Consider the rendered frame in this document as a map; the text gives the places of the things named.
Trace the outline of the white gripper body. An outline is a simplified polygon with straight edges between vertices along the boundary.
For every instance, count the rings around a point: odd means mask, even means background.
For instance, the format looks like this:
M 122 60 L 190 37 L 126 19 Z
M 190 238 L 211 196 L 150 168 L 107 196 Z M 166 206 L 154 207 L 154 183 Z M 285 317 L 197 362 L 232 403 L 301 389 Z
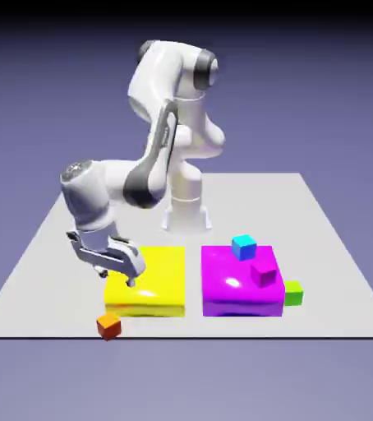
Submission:
M 76 231 L 67 232 L 77 257 L 92 267 L 103 267 L 124 274 L 127 278 L 138 277 L 146 268 L 139 248 L 129 239 L 109 235 L 107 245 L 99 250 L 88 248 Z

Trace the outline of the small orange cube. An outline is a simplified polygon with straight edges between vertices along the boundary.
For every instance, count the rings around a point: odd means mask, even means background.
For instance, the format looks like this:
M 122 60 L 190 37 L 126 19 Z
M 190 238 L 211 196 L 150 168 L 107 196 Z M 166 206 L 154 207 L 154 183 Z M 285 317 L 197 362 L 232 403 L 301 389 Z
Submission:
M 104 340 L 112 340 L 122 333 L 121 320 L 113 313 L 106 313 L 96 320 L 99 335 Z

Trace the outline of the small cyan cube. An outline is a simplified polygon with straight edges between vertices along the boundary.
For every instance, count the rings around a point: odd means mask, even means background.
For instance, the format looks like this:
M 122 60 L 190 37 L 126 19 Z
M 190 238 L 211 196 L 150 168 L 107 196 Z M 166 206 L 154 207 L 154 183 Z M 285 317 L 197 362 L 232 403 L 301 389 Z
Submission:
M 232 239 L 232 253 L 239 261 L 255 258 L 256 248 L 256 241 L 249 234 L 237 235 Z

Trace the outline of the small magenta cube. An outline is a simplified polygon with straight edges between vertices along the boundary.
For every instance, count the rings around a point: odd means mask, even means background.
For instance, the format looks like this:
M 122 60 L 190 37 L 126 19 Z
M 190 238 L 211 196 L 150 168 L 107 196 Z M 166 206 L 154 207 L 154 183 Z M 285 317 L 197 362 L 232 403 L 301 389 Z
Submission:
M 269 261 L 257 261 L 250 268 L 251 278 L 259 288 L 274 283 L 277 273 L 276 265 Z

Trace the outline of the small green cube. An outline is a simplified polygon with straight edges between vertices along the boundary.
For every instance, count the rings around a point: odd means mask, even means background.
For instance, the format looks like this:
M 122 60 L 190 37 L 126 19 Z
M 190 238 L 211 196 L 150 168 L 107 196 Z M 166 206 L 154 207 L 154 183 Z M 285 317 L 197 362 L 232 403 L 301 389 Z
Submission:
M 293 307 L 302 305 L 304 291 L 297 280 L 288 280 L 284 282 L 285 298 L 284 306 Z

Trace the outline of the large yellow box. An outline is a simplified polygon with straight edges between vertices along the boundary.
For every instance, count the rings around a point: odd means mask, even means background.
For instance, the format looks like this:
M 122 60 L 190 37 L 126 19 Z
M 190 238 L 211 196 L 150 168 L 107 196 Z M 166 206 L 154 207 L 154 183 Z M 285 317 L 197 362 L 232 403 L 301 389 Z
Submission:
M 146 268 L 133 287 L 127 285 L 123 274 L 108 274 L 106 311 L 119 317 L 184 317 L 185 248 L 147 246 L 140 251 Z

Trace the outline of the large magenta box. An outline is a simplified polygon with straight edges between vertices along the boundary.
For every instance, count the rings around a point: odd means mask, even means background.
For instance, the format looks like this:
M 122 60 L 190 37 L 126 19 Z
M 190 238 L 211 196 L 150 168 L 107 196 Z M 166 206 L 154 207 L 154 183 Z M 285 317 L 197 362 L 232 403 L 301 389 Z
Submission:
M 251 278 L 250 268 L 257 261 L 276 265 L 274 283 L 259 288 Z M 205 317 L 283 315 L 285 286 L 271 246 L 258 246 L 256 257 L 239 261 L 229 246 L 201 248 L 201 288 Z

